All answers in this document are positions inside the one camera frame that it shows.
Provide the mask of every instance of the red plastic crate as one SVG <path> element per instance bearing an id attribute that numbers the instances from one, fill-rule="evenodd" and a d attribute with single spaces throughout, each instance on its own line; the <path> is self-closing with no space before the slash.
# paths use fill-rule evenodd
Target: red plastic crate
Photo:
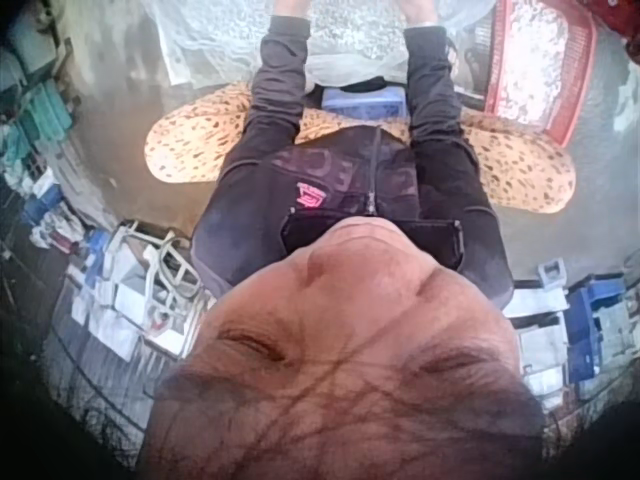
<path id="1" fill-rule="evenodd" d="M 569 38 L 562 64 L 562 86 L 551 112 L 546 132 L 566 147 L 575 129 L 589 86 L 598 33 L 592 15 L 567 0 L 539 0 L 567 19 Z M 506 42 L 511 28 L 512 0 L 498 0 L 493 29 L 491 78 L 485 112 L 497 114 L 502 91 Z"/>

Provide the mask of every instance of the leopard print fabric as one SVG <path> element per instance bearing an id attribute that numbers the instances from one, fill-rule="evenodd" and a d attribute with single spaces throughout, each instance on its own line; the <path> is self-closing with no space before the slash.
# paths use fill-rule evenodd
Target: leopard print fabric
<path id="1" fill-rule="evenodd" d="M 153 175 L 169 183 L 211 182 L 242 135 L 251 102 L 247 84 L 234 84 L 185 105 L 158 121 L 145 146 Z M 492 203 L 538 213 L 562 210 L 575 191 L 569 154 L 544 134 L 497 117 L 464 112 L 465 136 L 480 160 Z M 362 121 L 305 109 L 296 143 L 354 125 L 380 126 L 408 144 L 406 119 Z"/>

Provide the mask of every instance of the sleeve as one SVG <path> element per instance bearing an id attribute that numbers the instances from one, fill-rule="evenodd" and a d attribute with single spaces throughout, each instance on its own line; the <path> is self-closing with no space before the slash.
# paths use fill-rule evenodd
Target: sleeve
<path id="1" fill-rule="evenodd" d="M 503 308 L 513 295 L 513 278 L 498 218 L 480 183 L 476 154 L 463 138 L 446 30 L 411 28 L 405 40 L 411 149 L 422 217 L 460 221 L 464 258 L 459 273 Z"/>
<path id="2" fill-rule="evenodd" d="M 223 169 L 242 160 L 260 160 L 293 143 L 304 108 L 307 40 L 311 26 L 297 17 L 271 17 L 260 47 L 262 66 L 251 87 L 252 104 L 242 138 Z"/>

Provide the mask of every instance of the white lace cloth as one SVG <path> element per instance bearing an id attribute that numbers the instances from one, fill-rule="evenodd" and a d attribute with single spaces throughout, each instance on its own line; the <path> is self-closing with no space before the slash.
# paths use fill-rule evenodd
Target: white lace cloth
<path id="1" fill-rule="evenodd" d="M 259 67 L 258 47 L 272 0 L 143 0 L 158 25 L 172 84 L 196 88 L 248 81 Z M 485 16 L 496 0 L 440 0 L 450 30 Z M 314 0 L 307 76 L 342 86 L 376 75 L 406 80 L 404 19 L 392 0 Z"/>

